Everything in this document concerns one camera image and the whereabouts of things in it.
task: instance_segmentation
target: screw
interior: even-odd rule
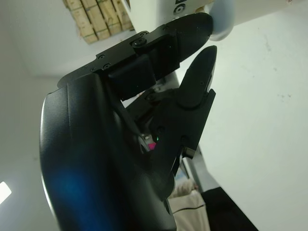
[[[111,64],[105,64],[105,65],[103,66],[103,69],[105,70],[105,69],[109,68],[110,66],[111,66]]]
[[[146,44],[146,39],[144,37],[141,37],[133,42],[133,47],[142,47],[144,44]]]
[[[158,132],[159,134],[162,134],[162,133],[165,132],[165,128],[162,127],[162,126],[160,126],[160,127],[157,128],[157,132]]]
[[[148,101],[153,101],[155,99],[155,96],[154,95],[148,95],[148,97],[146,97],[146,100]]]
[[[184,143],[184,142],[187,141],[187,139],[188,139],[187,136],[182,136],[182,137],[181,137],[181,142]]]

